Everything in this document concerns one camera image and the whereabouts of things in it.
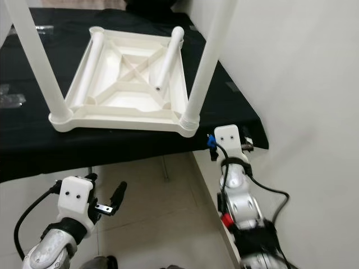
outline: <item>white plastic leg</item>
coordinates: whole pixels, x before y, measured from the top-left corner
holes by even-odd
[[[88,89],[90,87],[90,83],[92,81],[92,77],[94,75],[97,61],[102,51],[102,46],[104,42],[104,34],[103,34],[104,29],[102,29],[101,27],[94,27],[94,28],[96,29],[96,32],[94,32],[91,37],[92,46],[91,46],[89,59],[86,63],[86,67],[80,81],[79,89],[73,101],[73,106],[80,106],[84,103]]]
[[[72,116],[65,105],[45,49],[25,0],[4,0],[26,57],[51,112],[52,121],[63,123]]]
[[[220,2],[198,67],[188,106],[181,117],[180,124],[185,129],[197,129],[199,126],[199,115],[238,0]]]
[[[214,136],[217,141],[226,150],[229,157],[239,158],[246,163],[248,162],[247,156],[241,150],[241,138],[238,127],[234,124],[227,126],[220,126],[214,129]],[[217,164],[220,164],[225,159],[223,152],[218,150]]]
[[[185,31],[182,27],[179,26],[175,27],[172,31],[171,42],[169,42],[167,53],[155,85],[155,88],[158,91],[163,90],[167,87],[169,70],[172,66],[173,60],[176,57],[178,50],[180,49],[180,43],[183,40],[184,34]]]

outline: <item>white plastic bracket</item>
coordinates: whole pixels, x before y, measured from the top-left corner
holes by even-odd
[[[163,64],[161,70],[159,71],[157,82],[155,88],[157,90],[164,90],[167,88],[168,84],[168,76],[170,73],[170,68],[176,58],[176,54],[178,50],[182,48],[183,44],[183,36],[185,35],[185,31],[182,27],[175,27],[172,31],[172,37],[170,42],[168,43],[167,53],[163,60]]]
[[[220,144],[227,152],[229,157],[240,158],[242,161],[248,162],[247,156],[241,149],[240,132],[236,125],[227,125],[217,127],[214,130],[214,136],[218,144]],[[220,164],[224,160],[222,151],[218,151],[217,163]]]
[[[88,215],[88,199],[92,188],[92,183],[86,179],[67,177],[62,181],[57,204],[58,221],[64,217],[77,220],[88,231],[86,237],[89,237],[94,230],[94,224]]]

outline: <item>black tablecloth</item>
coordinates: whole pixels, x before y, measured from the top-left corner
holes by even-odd
[[[54,25],[42,35],[46,53],[65,96],[89,42],[88,28],[170,36],[179,25],[185,30],[182,59],[188,94],[199,65],[205,39],[182,13],[144,18],[119,10],[31,9],[35,24]],[[151,156],[206,148],[206,134],[217,126],[247,126],[255,146],[268,148],[261,121],[218,63],[201,112],[200,128],[192,138],[177,133],[121,129],[76,128],[56,132],[48,121],[45,104],[16,35],[0,50],[0,83],[10,93],[22,93],[21,108],[0,109],[0,182],[54,171],[130,161]]]

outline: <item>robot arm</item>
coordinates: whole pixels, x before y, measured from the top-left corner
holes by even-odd
[[[241,268],[292,268],[289,263],[282,262],[284,258],[280,257],[282,250],[277,231],[273,223],[263,217],[250,193],[252,170],[242,150],[253,149],[251,139],[246,134],[242,135],[246,143],[241,145],[240,133],[235,125],[217,127],[214,134],[215,137],[209,136],[208,146],[212,156],[214,150],[221,149],[217,152],[217,164],[223,174],[218,211],[222,214],[223,224],[234,236],[241,256]]]
[[[122,182],[111,198],[111,205],[97,203],[94,197],[96,174],[86,178],[67,177],[61,185],[57,223],[44,231],[41,242],[25,256],[23,269],[69,269],[77,245],[91,236],[101,215],[112,216],[119,209],[127,183]]]

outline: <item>blue clip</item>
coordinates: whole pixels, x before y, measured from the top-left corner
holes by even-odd
[[[216,144],[217,144],[217,142],[216,142],[214,136],[213,136],[212,134],[210,134],[210,135],[208,136],[207,146],[208,146],[210,149],[215,150],[215,149],[217,148],[217,145],[216,145]]]

